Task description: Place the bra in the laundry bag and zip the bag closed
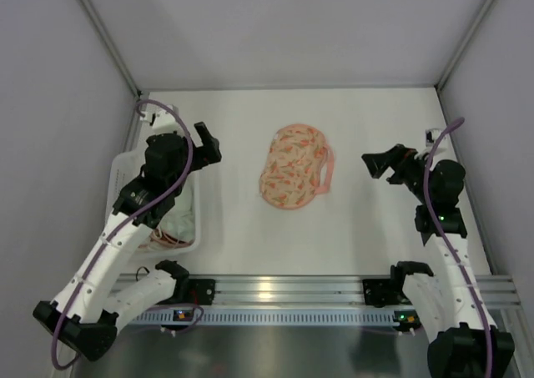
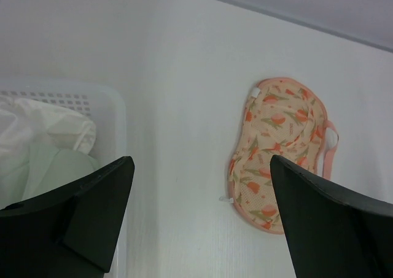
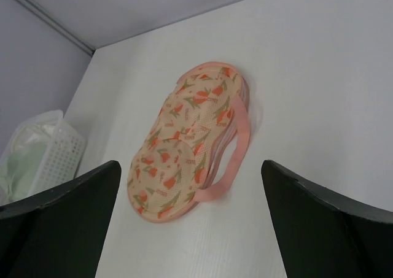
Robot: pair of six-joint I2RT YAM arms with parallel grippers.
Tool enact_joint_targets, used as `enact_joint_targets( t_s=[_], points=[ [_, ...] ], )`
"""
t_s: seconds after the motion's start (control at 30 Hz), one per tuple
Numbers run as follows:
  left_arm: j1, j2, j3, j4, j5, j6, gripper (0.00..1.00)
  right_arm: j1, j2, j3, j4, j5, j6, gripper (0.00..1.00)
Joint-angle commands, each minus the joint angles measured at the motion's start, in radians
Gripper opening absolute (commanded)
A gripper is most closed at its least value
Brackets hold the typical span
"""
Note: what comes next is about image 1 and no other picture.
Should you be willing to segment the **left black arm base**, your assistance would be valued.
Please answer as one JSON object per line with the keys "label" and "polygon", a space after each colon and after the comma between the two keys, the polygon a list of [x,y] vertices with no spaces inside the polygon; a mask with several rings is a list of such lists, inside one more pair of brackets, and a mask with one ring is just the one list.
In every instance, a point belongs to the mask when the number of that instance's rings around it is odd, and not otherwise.
{"label": "left black arm base", "polygon": [[171,304],[212,305],[215,296],[216,281],[212,279],[186,278],[175,286],[169,298]]}

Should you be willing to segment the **floral pink laundry bag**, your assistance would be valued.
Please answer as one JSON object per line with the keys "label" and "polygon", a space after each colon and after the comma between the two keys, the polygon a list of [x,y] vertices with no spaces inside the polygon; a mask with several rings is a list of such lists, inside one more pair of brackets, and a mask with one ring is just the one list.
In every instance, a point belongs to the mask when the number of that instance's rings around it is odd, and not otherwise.
{"label": "floral pink laundry bag", "polygon": [[317,128],[292,124],[273,137],[259,192],[270,205],[299,209],[330,191],[335,158],[327,138]]}

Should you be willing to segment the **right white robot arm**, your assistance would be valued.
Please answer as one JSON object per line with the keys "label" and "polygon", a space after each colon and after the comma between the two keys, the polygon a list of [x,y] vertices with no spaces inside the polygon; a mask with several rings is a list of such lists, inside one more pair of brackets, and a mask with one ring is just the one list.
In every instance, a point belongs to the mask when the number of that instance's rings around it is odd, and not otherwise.
{"label": "right white robot arm", "polygon": [[471,266],[457,206],[465,169],[450,159],[429,166],[428,154],[402,144],[361,158],[372,178],[391,169],[388,183],[406,186],[420,201],[415,226],[426,259],[393,265],[390,283],[410,301],[426,333],[431,376],[503,377],[515,343],[491,317]]}

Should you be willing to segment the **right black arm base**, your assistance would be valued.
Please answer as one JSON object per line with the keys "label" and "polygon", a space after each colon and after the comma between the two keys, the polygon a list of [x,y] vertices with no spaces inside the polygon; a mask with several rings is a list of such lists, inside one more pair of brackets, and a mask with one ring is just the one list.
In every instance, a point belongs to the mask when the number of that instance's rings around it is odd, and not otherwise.
{"label": "right black arm base", "polygon": [[402,292],[400,284],[391,278],[362,280],[362,287],[366,305],[383,308],[411,304]]}

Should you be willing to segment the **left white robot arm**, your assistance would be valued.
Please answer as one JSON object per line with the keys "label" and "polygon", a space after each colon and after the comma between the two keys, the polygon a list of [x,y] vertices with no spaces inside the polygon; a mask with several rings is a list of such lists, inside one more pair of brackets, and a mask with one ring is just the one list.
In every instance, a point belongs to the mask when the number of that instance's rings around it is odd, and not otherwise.
{"label": "left white robot arm", "polygon": [[123,268],[158,227],[182,194],[189,173],[221,161],[219,141],[204,123],[189,134],[148,138],[140,173],[120,191],[97,243],[73,278],[52,299],[41,300],[33,317],[52,335],[51,352],[63,343],[89,361],[102,358],[119,332],[146,310],[163,305],[194,306],[189,272],[175,261],[159,261],[140,280],[111,293]]}

